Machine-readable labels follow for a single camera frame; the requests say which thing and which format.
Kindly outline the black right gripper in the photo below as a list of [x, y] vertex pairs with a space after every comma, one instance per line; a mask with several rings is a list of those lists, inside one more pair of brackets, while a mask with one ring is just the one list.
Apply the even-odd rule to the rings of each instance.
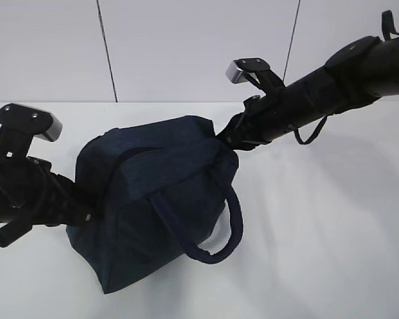
[[230, 149], [251, 151], [293, 131], [288, 121], [293, 99], [288, 95], [276, 100], [255, 95], [244, 100], [243, 106], [216, 135]]

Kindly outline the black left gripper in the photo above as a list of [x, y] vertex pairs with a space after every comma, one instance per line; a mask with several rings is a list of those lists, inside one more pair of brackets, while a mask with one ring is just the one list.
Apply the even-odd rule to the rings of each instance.
[[0, 223], [19, 217], [34, 225], [80, 226], [96, 214], [94, 198], [38, 158], [0, 158]]

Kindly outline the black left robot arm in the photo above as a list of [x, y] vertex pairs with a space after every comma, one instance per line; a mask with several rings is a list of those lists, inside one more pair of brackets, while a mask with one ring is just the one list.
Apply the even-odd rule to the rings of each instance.
[[32, 135], [0, 129], [0, 223], [79, 226], [95, 215], [89, 196], [49, 161], [28, 156]]

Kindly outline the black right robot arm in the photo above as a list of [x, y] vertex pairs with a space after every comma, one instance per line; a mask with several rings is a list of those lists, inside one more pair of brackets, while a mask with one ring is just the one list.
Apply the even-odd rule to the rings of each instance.
[[290, 85], [260, 58], [233, 61], [227, 77], [234, 84], [250, 82], [264, 95], [244, 101], [244, 111], [218, 134], [222, 142], [233, 150], [249, 151], [294, 133], [299, 144], [307, 145], [328, 117], [399, 95], [399, 37], [354, 41]]

